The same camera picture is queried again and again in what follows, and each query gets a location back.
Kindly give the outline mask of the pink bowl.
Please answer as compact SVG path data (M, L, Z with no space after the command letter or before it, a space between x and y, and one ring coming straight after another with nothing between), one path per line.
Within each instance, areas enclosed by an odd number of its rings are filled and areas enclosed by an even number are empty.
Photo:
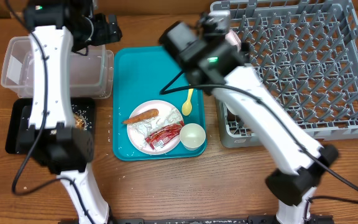
M225 40L228 41L231 45L237 47L238 52L241 51L241 40L233 30L230 30L226 34Z

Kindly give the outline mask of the white bowl with food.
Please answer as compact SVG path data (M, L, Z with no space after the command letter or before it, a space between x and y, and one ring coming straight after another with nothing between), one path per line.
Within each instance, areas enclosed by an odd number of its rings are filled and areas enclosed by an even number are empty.
M242 114L242 108L239 103L225 102L224 104L231 114L235 116L240 116Z

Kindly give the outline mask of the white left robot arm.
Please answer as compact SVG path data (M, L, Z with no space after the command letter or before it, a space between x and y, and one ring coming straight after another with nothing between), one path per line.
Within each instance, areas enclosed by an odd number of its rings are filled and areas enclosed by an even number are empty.
M70 98L70 55L90 45L119 42L114 15L95 13L95 1L29 1L20 23L34 56L32 108L19 138L26 158L46 167L62 183L80 223L113 223L109 204L92 169L92 134L76 127Z

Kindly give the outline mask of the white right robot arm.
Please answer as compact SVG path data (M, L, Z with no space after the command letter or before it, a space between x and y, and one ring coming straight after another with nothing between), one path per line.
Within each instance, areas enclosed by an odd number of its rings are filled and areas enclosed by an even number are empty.
M229 11L215 11L195 26L172 24L159 42L189 86L225 103L271 154L277 168L265 182L279 202L273 222L332 223L312 215L310 205L338 150L305 133L273 98L249 62L249 45L230 25Z

